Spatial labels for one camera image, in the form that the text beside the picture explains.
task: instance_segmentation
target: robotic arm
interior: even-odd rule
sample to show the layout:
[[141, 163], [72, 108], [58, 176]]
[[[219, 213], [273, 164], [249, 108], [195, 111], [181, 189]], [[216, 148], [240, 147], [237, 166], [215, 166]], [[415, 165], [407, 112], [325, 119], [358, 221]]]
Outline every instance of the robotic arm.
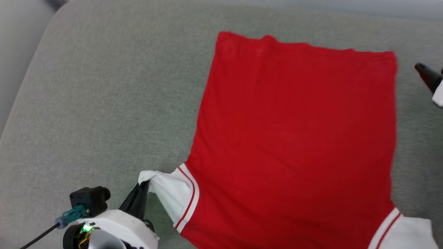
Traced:
[[432, 101], [440, 108], [443, 108], [443, 84], [441, 84], [443, 69], [441, 73], [437, 73], [422, 63], [417, 63], [415, 69], [429, 90], [431, 90], [433, 94]]
[[84, 206], [87, 215], [70, 226], [63, 249], [157, 249], [158, 237], [144, 219], [149, 181], [137, 184], [117, 210], [107, 210], [107, 188], [82, 188], [70, 194], [73, 209]]

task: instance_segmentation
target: black cable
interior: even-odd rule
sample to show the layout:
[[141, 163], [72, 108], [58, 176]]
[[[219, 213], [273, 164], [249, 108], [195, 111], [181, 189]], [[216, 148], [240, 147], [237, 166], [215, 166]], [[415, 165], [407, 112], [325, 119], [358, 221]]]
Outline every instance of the black cable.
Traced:
[[50, 229], [46, 230], [44, 233], [42, 233], [41, 235], [39, 235], [37, 238], [33, 239], [31, 242], [27, 243], [24, 247], [21, 247], [20, 249], [26, 249], [28, 247], [30, 247], [32, 244], [36, 243], [37, 241], [39, 241], [41, 238], [43, 238], [44, 236], [46, 236], [48, 233], [50, 233], [52, 230], [56, 229], [58, 226], [60, 226], [60, 223], [57, 223], [55, 225], [53, 225]]

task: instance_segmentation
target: couch cushion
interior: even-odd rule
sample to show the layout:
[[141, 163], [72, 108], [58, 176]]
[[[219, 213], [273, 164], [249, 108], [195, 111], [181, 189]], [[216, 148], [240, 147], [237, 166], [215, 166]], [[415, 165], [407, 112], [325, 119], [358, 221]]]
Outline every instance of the couch cushion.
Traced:
[[[413, 66], [443, 65], [441, 23], [195, 0], [76, 0], [49, 24], [0, 140], [0, 241], [24, 245], [81, 187], [118, 208], [141, 170], [189, 155], [217, 34], [229, 30], [337, 49], [395, 51], [397, 148], [392, 199], [433, 221], [443, 246], [443, 111]], [[192, 248], [155, 196], [146, 218], [160, 248]], [[60, 248], [64, 231], [33, 248]]]

